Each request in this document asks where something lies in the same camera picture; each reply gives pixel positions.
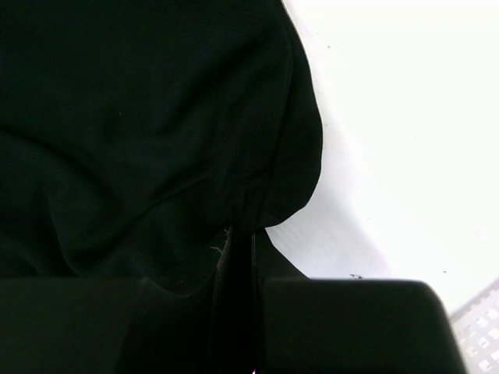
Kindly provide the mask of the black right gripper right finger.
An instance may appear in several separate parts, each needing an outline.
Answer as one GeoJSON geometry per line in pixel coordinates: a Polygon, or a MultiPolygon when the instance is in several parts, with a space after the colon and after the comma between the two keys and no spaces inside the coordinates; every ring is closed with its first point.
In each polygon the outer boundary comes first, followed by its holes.
{"type": "Polygon", "coordinates": [[[463,373],[440,299],[423,282],[312,280],[252,238],[258,373],[463,373]]]}

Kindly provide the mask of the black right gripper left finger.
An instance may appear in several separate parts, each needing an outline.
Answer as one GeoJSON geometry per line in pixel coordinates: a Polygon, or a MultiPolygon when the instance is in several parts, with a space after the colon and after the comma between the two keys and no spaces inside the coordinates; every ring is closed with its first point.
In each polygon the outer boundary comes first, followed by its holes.
{"type": "Polygon", "coordinates": [[[4,373],[215,373],[226,227],[162,278],[41,277],[1,247],[4,373]]]}

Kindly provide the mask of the black shorts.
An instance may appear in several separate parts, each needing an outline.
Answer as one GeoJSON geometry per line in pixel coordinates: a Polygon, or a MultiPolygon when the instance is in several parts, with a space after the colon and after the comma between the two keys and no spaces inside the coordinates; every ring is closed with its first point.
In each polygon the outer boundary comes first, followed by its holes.
{"type": "Polygon", "coordinates": [[[280,1],[4,1],[1,274],[211,271],[317,186],[323,126],[280,1]]]}

